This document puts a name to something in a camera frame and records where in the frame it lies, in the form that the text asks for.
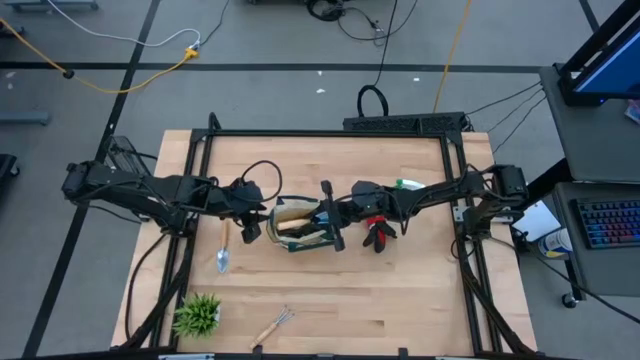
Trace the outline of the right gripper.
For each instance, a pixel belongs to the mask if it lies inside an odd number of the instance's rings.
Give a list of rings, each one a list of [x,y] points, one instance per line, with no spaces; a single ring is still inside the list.
[[[321,181],[321,189],[327,198],[333,196],[332,184],[329,180]],[[339,231],[352,222],[360,222],[368,218],[383,216],[386,220],[400,219],[400,204],[391,188],[370,181],[358,181],[351,193],[329,200],[327,205],[329,224]],[[345,242],[339,232],[334,234],[336,252],[345,249]]]

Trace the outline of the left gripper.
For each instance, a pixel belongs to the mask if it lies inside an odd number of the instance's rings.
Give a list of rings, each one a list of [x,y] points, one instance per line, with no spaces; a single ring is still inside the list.
[[[218,217],[241,218],[250,211],[263,211],[261,189],[254,181],[236,181],[230,186],[216,187],[208,193],[208,214]],[[249,222],[243,228],[243,242],[251,244],[262,231],[258,222]]]

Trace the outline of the pointed trowel wooden handle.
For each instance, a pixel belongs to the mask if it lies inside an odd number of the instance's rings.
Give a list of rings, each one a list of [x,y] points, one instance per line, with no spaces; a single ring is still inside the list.
[[[225,273],[229,265],[229,229],[230,222],[228,219],[226,219],[221,224],[220,248],[216,256],[216,264],[219,273]]]

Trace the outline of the beige green canvas gardening bag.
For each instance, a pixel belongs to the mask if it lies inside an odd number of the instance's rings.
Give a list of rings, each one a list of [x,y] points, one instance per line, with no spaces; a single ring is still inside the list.
[[[270,240],[289,253],[321,247],[334,248],[334,234],[340,233],[340,230],[336,231],[329,224],[328,201],[293,195],[278,197],[266,224]],[[279,222],[301,218],[310,219],[312,223],[301,228],[281,232],[276,228],[276,224]]]

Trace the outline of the red black gardening gloves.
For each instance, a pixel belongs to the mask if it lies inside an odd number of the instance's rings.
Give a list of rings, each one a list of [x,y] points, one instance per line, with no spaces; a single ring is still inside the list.
[[[381,253],[386,248],[387,238],[396,239],[396,231],[389,225],[387,219],[382,216],[374,216],[366,219],[368,234],[362,245],[368,247],[373,246],[376,253]]]

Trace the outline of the three-tine cultivator wooden handle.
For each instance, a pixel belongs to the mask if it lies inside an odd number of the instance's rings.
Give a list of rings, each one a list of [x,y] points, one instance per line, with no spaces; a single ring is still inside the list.
[[[249,349],[253,350],[268,338],[278,327],[293,318],[295,314],[288,306],[284,306],[279,315],[267,326],[259,335],[257,335],[249,345]]]

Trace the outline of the green plant in white pot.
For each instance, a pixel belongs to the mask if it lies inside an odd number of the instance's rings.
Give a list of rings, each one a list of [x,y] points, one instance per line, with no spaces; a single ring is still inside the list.
[[[176,311],[172,329],[177,336],[210,337],[219,326],[220,304],[221,300],[214,294],[194,293],[186,297]]]

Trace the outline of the black perforated metal box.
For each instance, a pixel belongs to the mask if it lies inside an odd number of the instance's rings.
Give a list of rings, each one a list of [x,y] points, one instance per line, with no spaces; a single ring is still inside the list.
[[[354,117],[343,120],[343,129],[350,131],[426,134],[461,132],[468,126],[469,121],[463,112]]]

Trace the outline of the white paper sheet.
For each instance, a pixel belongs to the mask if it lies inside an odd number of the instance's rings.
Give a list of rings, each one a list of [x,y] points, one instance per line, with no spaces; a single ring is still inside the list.
[[[560,222],[543,201],[538,201],[524,211],[524,215],[512,227],[525,235],[528,242],[561,228]]]

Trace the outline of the white blue yellow can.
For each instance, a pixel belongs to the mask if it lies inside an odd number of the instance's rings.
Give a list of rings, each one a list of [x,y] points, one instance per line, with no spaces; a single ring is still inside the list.
[[[572,242],[566,228],[547,234],[538,241],[539,252],[547,258],[557,258],[573,252]]]

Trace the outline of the black chair base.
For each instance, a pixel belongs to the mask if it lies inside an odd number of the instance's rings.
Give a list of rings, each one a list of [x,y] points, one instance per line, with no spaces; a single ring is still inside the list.
[[[20,174],[17,157],[11,154],[0,154],[0,180],[16,177]]]

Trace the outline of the grey metal floor bar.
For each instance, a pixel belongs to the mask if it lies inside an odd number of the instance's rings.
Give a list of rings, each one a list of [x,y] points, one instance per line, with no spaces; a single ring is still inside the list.
[[[50,7],[60,8],[61,6],[86,6],[91,10],[98,10],[99,4],[96,0],[0,0],[14,11],[20,12],[26,7]]]
[[[50,116],[47,112],[2,112],[0,111],[0,124],[39,124],[47,126]]]

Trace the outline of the grey side desk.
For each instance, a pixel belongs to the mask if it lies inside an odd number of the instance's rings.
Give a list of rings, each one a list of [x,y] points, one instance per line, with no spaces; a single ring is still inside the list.
[[[586,246],[574,202],[640,200],[640,125],[625,117],[627,102],[599,107],[565,104],[555,68],[539,70],[564,158],[536,180],[553,195],[573,245],[571,261],[581,284],[599,295],[640,297],[640,246],[594,250]]]

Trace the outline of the backlit computer keyboard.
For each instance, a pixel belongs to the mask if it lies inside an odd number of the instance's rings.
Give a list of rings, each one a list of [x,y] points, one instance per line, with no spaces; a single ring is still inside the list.
[[[588,248],[640,247],[640,200],[578,199],[574,209]]]

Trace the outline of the black monitor on stand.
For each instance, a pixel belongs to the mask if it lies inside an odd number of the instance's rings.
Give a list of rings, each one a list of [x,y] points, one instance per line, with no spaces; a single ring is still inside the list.
[[[569,106],[640,99],[640,0],[624,0],[556,71]]]

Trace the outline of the black aluminium table frame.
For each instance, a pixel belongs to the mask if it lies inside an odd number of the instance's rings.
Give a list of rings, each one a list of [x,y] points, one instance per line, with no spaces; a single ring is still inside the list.
[[[354,137],[330,132],[220,136],[210,172],[222,182],[240,175],[265,193],[318,197],[329,180],[337,195],[358,180],[390,185],[398,178],[444,181],[465,159],[478,168],[493,163],[488,136],[465,133],[462,145],[435,138]],[[344,232],[341,252],[320,248],[288,253],[267,238],[242,241],[230,231],[230,267],[216,268],[220,223],[201,220],[187,289],[221,300],[219,327],[208,338],[180,338],[181,352],[245,353],[284,306],[295,314],[263,341],[263,353],[472,355],[492,347],[480,308],[468,310],[460,268],[450,252],[454,238],[448,205],[423,210],[408,233],[384,252],[362,245],[363,225]]]

